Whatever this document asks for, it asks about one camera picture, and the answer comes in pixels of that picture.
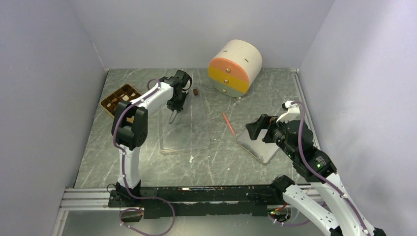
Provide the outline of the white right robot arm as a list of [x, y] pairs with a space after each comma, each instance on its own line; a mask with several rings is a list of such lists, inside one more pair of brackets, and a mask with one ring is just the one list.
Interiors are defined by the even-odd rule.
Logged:
[[330, 157], [313, 144], [313, 132], [305, 123], [306, 107], [301, 101], [286, 101], [280, 116], [261, 114], [245, 125], [249, 139], [266, 133], [263, 143], [275, 144], [292, 161], [296, 172], [319, 193], [326, 206], [311, 199], [286, 175], [269, 185], [271, 200], [289, 204], [302, 213], [326, 236], [384, 236], [358, 210], [348, 194]]

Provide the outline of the black metal tongs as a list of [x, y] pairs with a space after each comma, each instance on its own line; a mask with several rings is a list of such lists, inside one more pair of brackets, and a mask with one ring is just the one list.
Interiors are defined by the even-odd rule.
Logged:
[[171, 113], [171, 115], [169, 117], [169, 124], [173, 124], [174, 123], [174, 121], [175, 121], [175, 119], [177, 117], [177, 114], [178, 114], [177, 110], [173, 110], [172, 111], [172, 113]]

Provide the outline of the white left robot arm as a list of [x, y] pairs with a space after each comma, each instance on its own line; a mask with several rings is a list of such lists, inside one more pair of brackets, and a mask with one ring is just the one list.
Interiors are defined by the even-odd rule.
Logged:
[[113, 145], [119, 150], [120, 175], [116, 191], [129, 207], [140, 202], [139, 152], [148, 136], [149, 115], [162, 105], [172, 111], [170, 123], [183, 111], [192, 78], [163, 77], [139, 98], [120, 102], [112, 126]]

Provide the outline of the gold chocolate tin box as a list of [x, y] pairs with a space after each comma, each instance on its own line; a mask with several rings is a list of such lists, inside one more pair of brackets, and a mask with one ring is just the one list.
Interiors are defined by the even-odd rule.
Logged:
[[112, 117], [116, 114], [116, 109], [120, 101], [131, 101], [140, 97], [142, 94], [138, 92], [132, 85], [124, 84], [106, 98], [104, 98], [100, 105], [110, 114]]

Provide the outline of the silver tin lid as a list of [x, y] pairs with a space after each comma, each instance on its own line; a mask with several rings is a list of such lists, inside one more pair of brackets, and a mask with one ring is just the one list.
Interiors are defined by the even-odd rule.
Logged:
[[262, 164], [269, 163], [279, 151], [279, 147], [275, 143], [264, 143], [262, 141], [266, 132], [266, 129], [261, 130], [258, 138], [254, 141], [249, 138], [246, 129], [237, 135], [237, 143]]

